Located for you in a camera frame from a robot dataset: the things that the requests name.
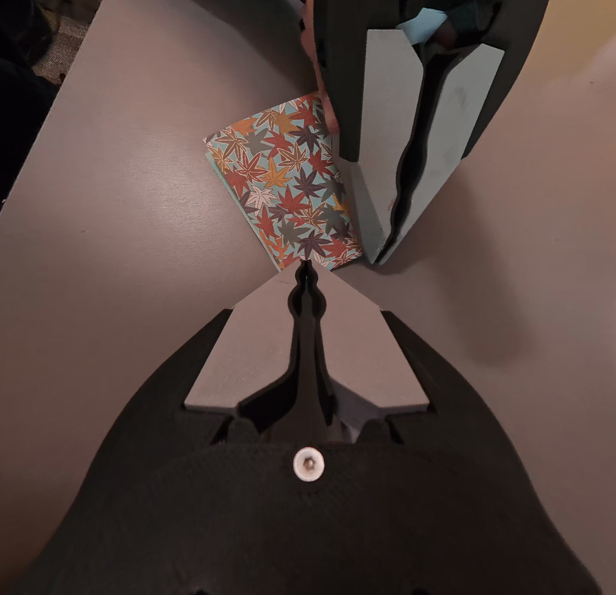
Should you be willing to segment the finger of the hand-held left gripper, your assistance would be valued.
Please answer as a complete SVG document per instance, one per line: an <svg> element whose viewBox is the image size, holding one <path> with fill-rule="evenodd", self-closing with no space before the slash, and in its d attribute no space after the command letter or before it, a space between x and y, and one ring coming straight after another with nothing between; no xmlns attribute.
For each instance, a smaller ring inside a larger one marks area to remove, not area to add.
<svg viewBox="0 0 616 595"><path fill-rule="evenodd" d="M400 172L402 190L392 232L378 255L384 264L461 162L504 57L486 44L434 56L420 117Z"/></svg>
<svg viewBox="0 0 616 595"><path fill-rule="evenodd" d="M352 222L364 257L377 263L393 229L397 169L412 137L424 68L405 32L366 34L360 153L347 164Z"/></svg>

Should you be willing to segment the leaf patterned origami paper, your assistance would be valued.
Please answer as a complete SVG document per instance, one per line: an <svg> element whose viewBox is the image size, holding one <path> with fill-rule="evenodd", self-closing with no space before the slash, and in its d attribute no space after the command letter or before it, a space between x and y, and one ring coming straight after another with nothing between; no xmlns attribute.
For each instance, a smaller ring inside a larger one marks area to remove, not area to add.
<svg viewBox="0 0 616 595"><path fill-rule="evenodd" d="M206 158L278 270L362 257L332 137L312 92L204 138Z"/></svg>

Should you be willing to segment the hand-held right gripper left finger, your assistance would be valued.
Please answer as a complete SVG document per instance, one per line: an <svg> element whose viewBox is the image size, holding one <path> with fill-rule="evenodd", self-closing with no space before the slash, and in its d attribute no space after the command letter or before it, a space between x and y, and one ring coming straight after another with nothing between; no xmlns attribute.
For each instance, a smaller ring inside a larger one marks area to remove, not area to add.
<svg viewBox="0 0 616 595"><path fill-rule="evenodd" d="M184 401L188 410L272 418L275 386L294 367L289 297L300 269L297 260L235 304Z"/></svg>

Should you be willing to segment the person's left hand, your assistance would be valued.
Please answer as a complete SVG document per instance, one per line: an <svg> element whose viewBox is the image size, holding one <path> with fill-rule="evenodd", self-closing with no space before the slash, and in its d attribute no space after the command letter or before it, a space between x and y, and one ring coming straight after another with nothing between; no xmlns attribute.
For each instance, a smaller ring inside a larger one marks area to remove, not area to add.
<svg viewBox="0 0 616 595"><path fill-rule="evenodd" d="M301 43L313 65L327 130L332 136L336 136L339 134L339 125L334 109L331 105L325 83L323 82L320 65L317 58L317 46L315 43L313 29L313 1L314 0L305 0L303 5L303 29L301 30Z"/></svg>

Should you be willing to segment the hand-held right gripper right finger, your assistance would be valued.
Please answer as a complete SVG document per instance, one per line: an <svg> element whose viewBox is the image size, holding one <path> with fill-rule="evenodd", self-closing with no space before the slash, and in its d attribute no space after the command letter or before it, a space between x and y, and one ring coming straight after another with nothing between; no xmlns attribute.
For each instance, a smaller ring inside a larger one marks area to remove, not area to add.
<svg viewBox="0 0 616 595"><path fill-rule="evenodd" d="M334 272L304 261L315 317L315 369L325 422L347 427L423 412L422 389L380 307Z"/></svg>

